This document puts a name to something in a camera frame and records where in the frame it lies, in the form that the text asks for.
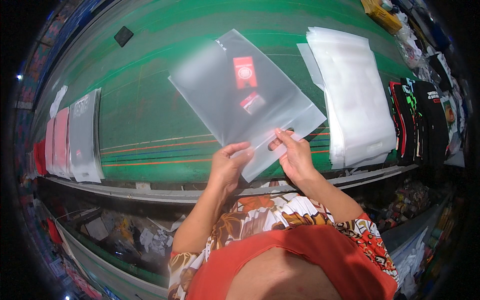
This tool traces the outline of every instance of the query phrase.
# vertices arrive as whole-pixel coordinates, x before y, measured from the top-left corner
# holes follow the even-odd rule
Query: green table
[[[122,26],[134,32],[123,48],[113,39]],[[45,137],[50,104],[62,85],[68,91],[60,109],[101,87],[99,139],[107,180],[206,181],[220,144],[168,81],[172,48],[189,37],[215,39],[235,28],[326,115],[323,92],[312,83],[296,45],[306,43],[308,26],[368,38],[386,94],[389,81],[412,76],[394,38],[364,13],[360,0],[125,0],[93,23],[58,62],[36,111],[33,140]],[[308,139],[315,167],[330,170],[328,121]],[[276,162],[259,178],[282,176]]]

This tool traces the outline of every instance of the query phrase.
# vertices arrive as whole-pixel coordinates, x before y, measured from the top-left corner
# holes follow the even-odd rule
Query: forearm
[[[316,170],[297,186],[305,196],[325,205],[336,222],[351,221],[363,213],[363,209],[355,200],[329,183]]]
[[[173,252],[200,253],[205,248],[206,241],[212,234],[213,225],[220,218],[226,197],[220,188],[206,187],[195,207],[177,229],[173,239]]]

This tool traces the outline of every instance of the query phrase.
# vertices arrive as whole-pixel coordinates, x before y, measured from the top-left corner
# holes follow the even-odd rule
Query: person's left hand
[[[253,150],[247,149],[249,146],[249,142],[230,144],[215,152],[207,188],[218,189],[224,192],[225,196],[232,193],[237,188],[243,167],[253,157]],[[239,156],[231,158],[233,154],[240,150],[245,151]]]

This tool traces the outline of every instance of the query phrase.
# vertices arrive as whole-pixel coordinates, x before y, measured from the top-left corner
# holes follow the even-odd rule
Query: hand
[[[275,129],[275,139],[271,145],[274,150],[274,145],[278,146],[283,143],[287,147],[287,153],[283,154],[279,161],[285,174],[290,180],[300,189],[305,182],[318,176],[317,170],[313,167],[312,153],[310,152],[310,144],[301,139],[298,142],[291,138],[293,131],[282,131],[279,128]]]
[[[232,193],[237,188],[243,167],[253,157],[253,150],[247,149],[248,147],[250,147],[249,142],[242,142],[227,145],[215,152],[207,188],[219,190],[224,193],[225,197]],[[240,150],[245,151],[237,157],[230,158]]]

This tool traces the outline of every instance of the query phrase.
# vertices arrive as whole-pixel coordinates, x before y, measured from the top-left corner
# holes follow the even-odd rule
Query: yellow package
[[[365,13],[375,22],[380,24],[391,35],[402,28],[402,23],[394,14],[384,10],[377,0],[360,0]]]

